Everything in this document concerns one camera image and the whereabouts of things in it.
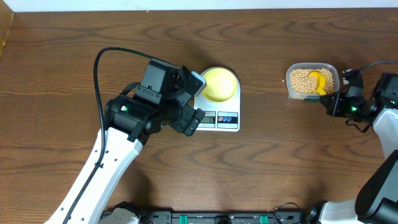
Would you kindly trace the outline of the yellow plastic measuring scoop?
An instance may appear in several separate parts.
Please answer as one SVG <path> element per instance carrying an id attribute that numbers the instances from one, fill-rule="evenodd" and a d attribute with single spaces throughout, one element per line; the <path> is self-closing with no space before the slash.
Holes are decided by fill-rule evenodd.
<path id="1" fill-rule="evenodd" d="M 308 75 L 309 78 L 315 78 L 317 80 L 317 87 L 314 90 L 315 93 L 318 93 L 319 95 L 323 96 L 326 95 L 325 87 L 326 87 L 326 78 L 325 76 L 320 73 L 320 72 L 311 72 Z"/>

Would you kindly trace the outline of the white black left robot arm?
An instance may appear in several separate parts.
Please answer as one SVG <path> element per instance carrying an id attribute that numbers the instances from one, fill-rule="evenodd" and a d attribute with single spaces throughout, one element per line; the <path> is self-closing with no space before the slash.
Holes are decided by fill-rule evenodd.
<path id="1" fill-rule="evenodd" d="M 187 67 L 150 61 L 141 82 L 133 82 L 106 106 L 88 160 L 48 223 L 98 223 L 120 178 L 150 135 L 169 125 L 191 136 L 205 116 L 188 102 L 206 80 Z"/>

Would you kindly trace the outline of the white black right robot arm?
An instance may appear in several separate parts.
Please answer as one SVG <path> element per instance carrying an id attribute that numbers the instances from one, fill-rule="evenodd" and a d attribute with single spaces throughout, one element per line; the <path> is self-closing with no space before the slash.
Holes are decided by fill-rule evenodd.
<path id="1" fill-rule="evenodd" d="M 322 96 L 330 116 L 346 118 L 346 125 L 374 131 L 381 163 L 352 200 L 323 202 L 311 223 L 397 223 L 397 74 L 383 73 L 370 98 L 349 84 L 347 92 Z"/>

